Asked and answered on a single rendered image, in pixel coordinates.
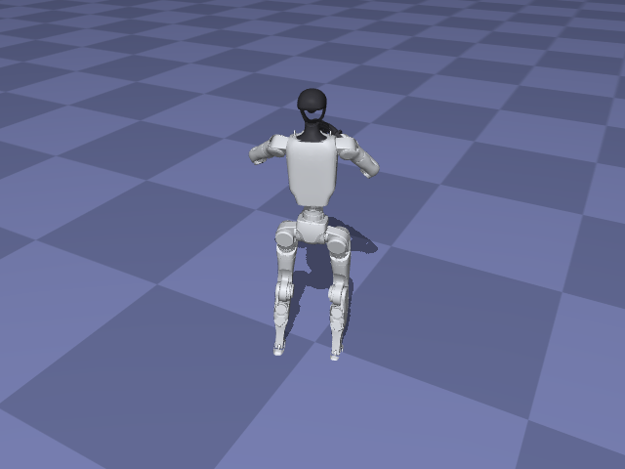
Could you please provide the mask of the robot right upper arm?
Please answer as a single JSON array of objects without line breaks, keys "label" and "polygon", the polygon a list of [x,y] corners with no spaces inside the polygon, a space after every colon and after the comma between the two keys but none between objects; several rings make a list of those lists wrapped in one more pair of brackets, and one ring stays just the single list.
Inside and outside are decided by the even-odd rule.
[{"label": "robot right upper arm", "polygon": [[360,172],[368,179],[378,174],[380,168],[377,167],[369,155],[358,145],[356,139],[352,137],[336,138],[336,149],[338,155],[344,160],[350,160],[360,168]]}]

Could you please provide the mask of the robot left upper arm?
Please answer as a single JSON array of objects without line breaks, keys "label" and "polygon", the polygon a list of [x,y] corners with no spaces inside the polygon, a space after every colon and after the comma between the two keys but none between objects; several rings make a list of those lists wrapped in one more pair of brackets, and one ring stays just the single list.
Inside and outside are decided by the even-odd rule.
[{"label": "robot left upper arm", "polygon": [[289,137],[283,135],[273,135],[268,141],[249,151],[249,158],[255,164],[267,161],[268,157],[283,157],[286,153],[286,146]]}]

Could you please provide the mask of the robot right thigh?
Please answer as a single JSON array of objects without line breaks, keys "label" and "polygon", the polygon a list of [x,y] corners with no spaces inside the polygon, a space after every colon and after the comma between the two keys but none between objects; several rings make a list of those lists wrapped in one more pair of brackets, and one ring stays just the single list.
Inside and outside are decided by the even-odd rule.
[{"label": "robot right thigh", "polygon": [[330,253],[333,272],[333,284],[329,288],[328,298],[335,305],[341,305],[342,290],[345,286],[349,288],[351,236],[344,227],[327,226],[325,243]]}]

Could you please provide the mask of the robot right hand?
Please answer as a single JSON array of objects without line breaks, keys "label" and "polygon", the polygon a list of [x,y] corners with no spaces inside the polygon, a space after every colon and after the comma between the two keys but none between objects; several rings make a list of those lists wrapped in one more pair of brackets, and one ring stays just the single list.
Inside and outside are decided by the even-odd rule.
[{"label": "robot right hand", "polygon": [[[311,119],[311,120],[317,120],[317,119],[315,118],[315,119]],[[327,122],[324,122],[323,120],[320,121],[319,128],[324,129],[329,134],[330,134],[330,131],[331,131],[331,135],[334,135],[337,138],[342,138],[343,137],[342,135],[340,135],[340,134],[343,134],[342,130],[337,130],[333,125],[331,125],[331,124],[329,124]]]}]

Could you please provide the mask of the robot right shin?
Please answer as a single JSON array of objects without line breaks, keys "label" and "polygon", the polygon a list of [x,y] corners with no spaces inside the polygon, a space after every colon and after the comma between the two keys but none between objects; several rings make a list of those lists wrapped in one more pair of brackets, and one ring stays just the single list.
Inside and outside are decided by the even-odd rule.
[{"label": "robot right shin", "polygon": [[330,306],[330,327],[332,331],[332,355],[336,350],[337,356],[341,353],[343,332],[347,323],[349,308],[349,289],[345,286],[342,290],[341,305]]}]

